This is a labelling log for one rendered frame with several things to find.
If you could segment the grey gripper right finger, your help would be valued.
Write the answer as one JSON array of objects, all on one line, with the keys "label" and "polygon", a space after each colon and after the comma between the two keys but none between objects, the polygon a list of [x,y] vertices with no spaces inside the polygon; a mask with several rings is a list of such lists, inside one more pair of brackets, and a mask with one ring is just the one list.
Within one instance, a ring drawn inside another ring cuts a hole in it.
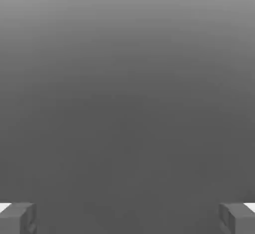
[{"label": "grey gripper right finger", "polygon": [[222,234],[255,234],[255,203],[220,203]]}]

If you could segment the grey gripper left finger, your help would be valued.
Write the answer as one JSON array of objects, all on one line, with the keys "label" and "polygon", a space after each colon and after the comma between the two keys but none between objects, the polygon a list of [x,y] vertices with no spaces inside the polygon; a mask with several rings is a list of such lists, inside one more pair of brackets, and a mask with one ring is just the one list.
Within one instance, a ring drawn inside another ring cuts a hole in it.
[{"label": "grey gripper left finger", "polygon": [[0,202],[0,234],[37,234],[35,203]]}]

